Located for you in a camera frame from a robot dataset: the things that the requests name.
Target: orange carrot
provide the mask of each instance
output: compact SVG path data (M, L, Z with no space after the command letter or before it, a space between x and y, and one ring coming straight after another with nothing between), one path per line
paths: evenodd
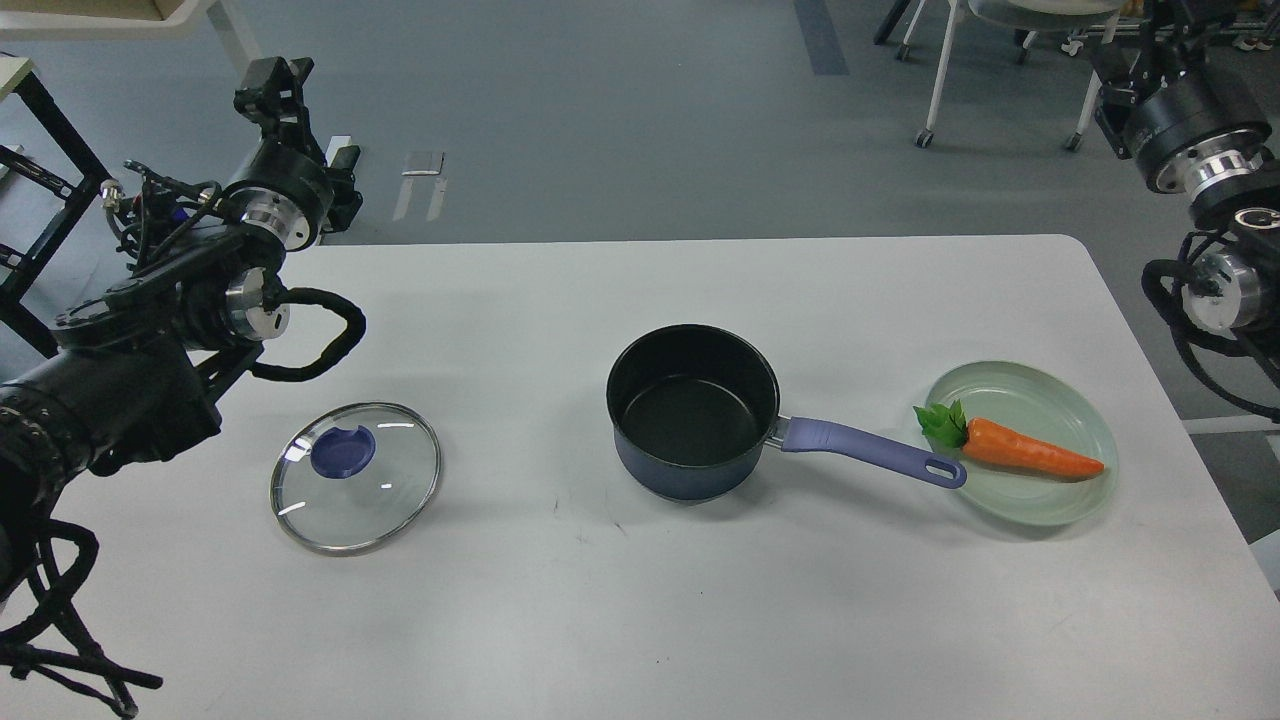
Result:
M965 423L959 401L951 407L941 404L929 409L916 407L915 416L925 437L947 447L959 447L969 457L983 462L1039 470L1068 480L1083 480L1106 468L1098 460L1024 436L986 418Z

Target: pot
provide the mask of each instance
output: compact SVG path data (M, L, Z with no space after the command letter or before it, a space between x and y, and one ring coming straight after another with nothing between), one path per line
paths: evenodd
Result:
M745 340L709 325L671 325L631 343L605 389L627 471L668 500L700 501L737 487L765 445L836 452L955 489L955 460L858 428L778 414L777 375Z

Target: glass lid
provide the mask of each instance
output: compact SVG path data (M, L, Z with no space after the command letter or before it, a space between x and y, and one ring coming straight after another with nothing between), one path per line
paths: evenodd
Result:
M284 448L271 473L271 511L316 552L356 552L407 527L439 479L440 442L421 415L392 402L347 405Z

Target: blue floor stripe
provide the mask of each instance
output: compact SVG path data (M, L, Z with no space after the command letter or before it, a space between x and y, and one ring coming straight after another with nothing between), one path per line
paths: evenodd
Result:
M815 76L847 76L849 64L840 49L836 26L831 22L827 0L795 0L800 32Z

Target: handle hole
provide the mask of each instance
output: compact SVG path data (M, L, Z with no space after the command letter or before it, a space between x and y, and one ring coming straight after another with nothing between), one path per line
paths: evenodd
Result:
M956 473L951 468L942 465L936 460L925 460L924 469L938 475L940 478L946 478L948 480L956 479Z

